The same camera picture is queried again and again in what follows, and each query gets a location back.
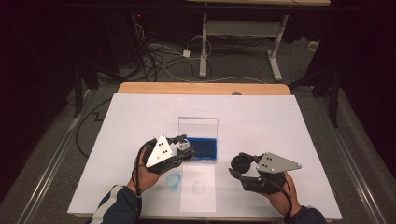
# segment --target table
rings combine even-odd
[[[193,2],[228,3],[228,4],[254,4],[254,5],[301,5],[301,6],[328,6],[330,0],[189,0]],[[267,51],[267,56],[276,81],[282,80],[279,66],[276,62],[276,54],[282,40],[283,32],[289,15],[283,15],[281,22],[256,22],[256,21],[209,21],[207,13],[204,13],[202,31],[202,49],[200,61],[200,77],[206,77],[207,65],[207,36],[208,35],[231,35],[231,36],[253,36],[274,37],[274,48]]]
[[[229,95],[236,92],[243,95]],[[240,151],[261,155],[265,150],[303,165],[303,169],[290,172],[301,203],[314,205],[329,220],[341,218],[297,102],[280,84],[121,84],[68,213],[93,213],[114,184],[127,183],[140,145],[153,134],[162,134],[159,132],[177,134],[176,120],[185,115],[219,118],[218,161],[208,164],[215,169],[216,212],[179,211],[182,189],[170,190],[165,181],[171,174],[183,176],[183,163],[143,194],[142,218],[280,220],[280,214],[266,199],[243,191],[228,172],[231,159]]]

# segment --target cable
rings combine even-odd
[[[210,53],[212,52],[212,45],[210,44],[209,40],[207,40],[206,38],[203,38],[202,36],[199,36],[199,35],[198,35],[198,36],[196,36],[195,38],[193,38],[193,39],[191,40],[190,44],[192,44],[192,41],[194,41],[194,40],[196,40],[196,39],[199,39],[199,38],[201,38],[201,39],[203,39],[204,41],[206,41],[206,43],[209,45],[209,53],[206,54],[206,57],[207,57],[207,56],[209,56]]]
[[[231,40],[229,38],[223,39],[223,38],[216,37],[216,36],[211,36],[211,37],[214,37],[216,39],[229,42],[231,44],[242,45],[242,47],[236,47],[235,49],[243,49],[243,48],[247,48],[247,47],[257,47],[257,46],[259,46],[262,43],[262,41],[264,41],[266,39],[265,37],[258,37],[258,38],[255,38],[251,44],[245,44],[245,43],[241,43],[239,41],[250,41],[250,40],[240,39],[238,41],[235,41],[235,40]]]
[[[172,49],[172,48],[170,48],[170,47],[167,47],[167,46],[165,46],[165,45],[163,45],[163,44],[161,44],[161,45],[159,45],[159,44],[148,44],[149,46],[150,45],[153,45],[153,46],[161,46],[159,49],[156,49],[156,50],[153,50],[153,51],[158,51],[158,50],[160,50],[160,49],[162,49],[162,48],[166,48],[166,49],[170,49],[170,50],[172,50],[171,52],[165,52],[165,51],[162,51],[162,53],[174,53],[174,54],[178,54],[178,55],[181,55],[181,53],[179,53],[179,52],[177,52],[175,49]]]
[[[155,81],[157,81],[157,75],[158,75],[157,69],[159,69],[159,67],[157,67],[158,66],[157,64],[163,63],[163,57],[161,55],[159,55],[159,54],[152,53],[149,50],[148,50],[148,52],[146,52],[144,54],[144,56],[145,56],[144,60],[146,60],[146,62],[147,61],[151,62],[151,66],[147,66],[146,63],[144,65],[144,73],[145,73],[144,78],[147,81],[150,81],[149,78],[150,77],[154,77],[153,81],[155,82]]]
[[[291,213],[291,209],[293,207],[293,203],[291,202],[291,192],[290,192],[290,187],[289,187],[289,183],[288,180],[285,179],[286,183],[288,184],[288,189],[289,189],[289,194],[283,189],[281,188],[277,183],[275,183],[274,181],[267,179],[266,180],[268,183],[272,184],[274,187],[276,187],[277,189],[280,190],[280,192],[283,193],[283,195],[285,195],[286,199],[288,200],[289,203],[289,209],[288,212],[285,215],[285,218],[283,219],[283,223],[288,223],[289,219],[290,219],[290,213]]]
[[[153,144],[155,145],[156,142],[157,142],[157,140],[154,138],[154,139],[148,141],[147,143],[145,143],[139,149],[139,151],[137,152],[136,159],[134,160],[135,168],[132,170],[131,178],[132,178],[132,181],[134,182],[134,171],[136,171],[136,175],[135,175],[136,176],[136,182],[134,182],[134,186],[136,187],[136,198],[137,198],[137,216],[136,216],[136,221],[139,219],[140,213],[142,211],[142,192],[141,192],[141,188],[140,188],[140,185],[139,185],[139,167],[145,165],[145,164],[140,165],[140,156],[141,156],[141,154],[143,152],[143,149],[145,149],[146,147],[151,146]]]
[[[224,78],[218,78],[218,79],[212,79],[212,80],[206,80],[206,81],[191,81],[191,80],[187,80],[184,78],[180,78],[180,77],[175,77],[174,75],[172,75],[168,70],[166,70],[166,68],[161,66],[161,69],[163,71],[165,71],[170,77],[180,80],[180,81],[185,81],[185,82],[190,82],[190,83],[205,83],[205,82],[217,82],[217,81],[222,81],[222,80],[227,80],[227,79],[235,79],[235,78],[242,78],[242,79],[248,79],[248,80],[254,80],[260,83],[264,83],[264,84],[268,84],[267,82],[261,81],[259,79],[256,78],[252,78],[252,77],[224,77]]]
[[[104,100],[104,101],[103,101],[101,104],[99,104],[94,110],[92,110],[92,111],[81,121],[81,123],[78,125],[78,128],[77,128],[77,130],[76,130],[76,145],[77,145],[78,151],[79,151],[85,158],[87,158],[87,159],[88,159],[90,156],[89,156],[88,154],[86,154],[86,153],[82,150],[81,146],[79,145],[79,142],[78,142],[78,132],[79,132],[79,130],[80,130],[82,124],[85,122],[85,120],[86,120],[91,114],[95,114],[95,115],[96,115],[96,119],[95,119],[95,120],[98,120],[98,119],[97,119],[97,118],[98,118],[98,117],[97,117],[97,116],[98,116],[98,112],[94,112],[94,111],[95,111],[97,108],[99,108],[101,105],[104,105],[106,102],[110,101],[112,98],[113,98],[113,97],[110,97],[110,98]]]
[[[137,39],[139,39],[140,38],[140,34],[142,34],[142,37],[141,37],[141,40],[140,40],[140,44],[137,46],[138,48],[143,44],[143,40],[145,39],[145,30],[143,29],[143,27],[141,26],[141,25],[139,25],[139,24],[135,24],[135,26],[138,26],[140,29],[139,29],[139,33],[137,34]]]

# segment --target transparent box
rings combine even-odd
[[[194,145],[192,161],[216,161],[218,155],[218,118],[179,117],[178,133],[186,134]]]

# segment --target sleeve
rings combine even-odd
[[[128,223],[134,224],[137,217],[137,198],[134,192],[124,186],[116,185],[102,199],[96,212],[86,224]]]
[[[303,206],[290,218],[289,224],[327,224],[327,221],[318,209]]]

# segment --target white paper sheet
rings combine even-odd
[[[228,171],[230,161],[240,152],[261,155],[269,151],[303,165],[301,170],[290,172],[301,203],[316,207],[327,219],[341,218],[292,95],[115,94],[67,212],[92,214],[115,184],[128,183],[134,158],[145,142],[160,134],[179,134],[180,117],[219,119],[218,161],[213,165],[215,171],[212,168],[205,173],[205,180],[209,175],[215,176],[211,178],[216,178],[216,192],[205,200],[191,200],[205,210],[212,206],[211,211],[215,212],[180,211],[185,202],[181,200],[182,185],[192,175],[183,174],[183,167],[177,167],[144,192],[142,217],[280,219],[267,199],[244,191],[240,181]],[[172,174],[180,176],[178,188],[173,189],[166,182]]]
[[[214,165],[183,165],[180,212],[216,212]]]

